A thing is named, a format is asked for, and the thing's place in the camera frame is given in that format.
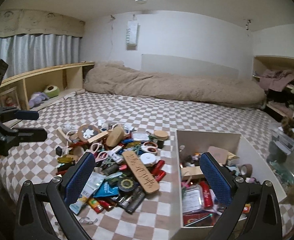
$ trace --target cable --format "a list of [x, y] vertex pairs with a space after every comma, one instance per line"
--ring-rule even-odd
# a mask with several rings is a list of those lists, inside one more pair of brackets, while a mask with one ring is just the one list
[[111, 19], [109, 20], [109, 22], [112, 22], [112, 24], [111, 24], [111, 40], [110, 40], [111, 41], [111, 49], [110, 49], [108, 60], [110, 60], [111, 53], [114, 48], [114, 41], [113, 41], [114, 40], [114, 20], [116, 20], [116, 18], [111, 15]]

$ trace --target clear plastic container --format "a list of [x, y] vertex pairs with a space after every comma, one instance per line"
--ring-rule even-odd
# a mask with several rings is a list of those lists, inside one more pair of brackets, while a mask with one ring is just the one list
[[272, 130], [267, 163], [273, 166], [283, 183], [294, 184], [294, 139], [279, 128]]
[[204, 196], [201, 186], [194, 185], [183, 194], [183, 215], [198, 213], [204, 209]]

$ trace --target smoke detector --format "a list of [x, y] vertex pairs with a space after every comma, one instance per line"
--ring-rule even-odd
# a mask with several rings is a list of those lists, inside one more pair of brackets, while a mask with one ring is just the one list
[[146, 3], [147, 0], [135, 0], [135, 2], [138, 4], [143, 4], [143, 3]]

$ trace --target beige comforter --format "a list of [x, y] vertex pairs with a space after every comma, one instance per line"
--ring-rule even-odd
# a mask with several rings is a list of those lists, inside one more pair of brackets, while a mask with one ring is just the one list
[[255, 82], [225, 77], [185, 77], [147, 73], [122, 62], [96, 64], [86, 76], [84, 88], [100, 94], [198, 101], [237, 108], [259, 108], [265, 93]]

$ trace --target bed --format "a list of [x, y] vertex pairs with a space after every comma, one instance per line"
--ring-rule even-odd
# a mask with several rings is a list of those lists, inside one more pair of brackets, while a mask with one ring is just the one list
[[[95, 224], [83, 225], [92, 239], [96, 240], [168, 239], [171, 184], [174, 183], [171, 165], [175, 129], [241, 133], [266, 158], [271, 135], [268, 126], [274, 121], [260, 110], [90, 92], [68, 98], [39, 113], [37, 121], [21, 121], [17, 126], [43, 127], [48, 131], [48, 139], [42, 143], [23, 143], [12, 148], [9, 156], [0, 161], [0, 180], [15, 202], [25, 180], [41, 183], [48, 182], [54, 176], [57, 166], [55, 148], [61, 144], [55, 130], [64, 123], [80, 126], [85, 123], [96, 124], [98, 118], [104, 118], [108, 121], [132, 123], [138, 131], [158, 129], [170, 133], [170, 139], [165, 141], [164, 149], [158, 156], [165, 160], [164, 170], [167, 172], [160, 183], [158, 194], [144, 200], [133, 215], [128, 215], [121, 208], [97, 215], [93, 209], [86, 207], [80, 213], [78, 218], [88, 217], [92, 221], [97, 219]], [[63, 238], [49, 204], [46, 209], [55, 231]], [[294, 226], [294, 204], [280, 204], [280, 210], [285, 236]]]

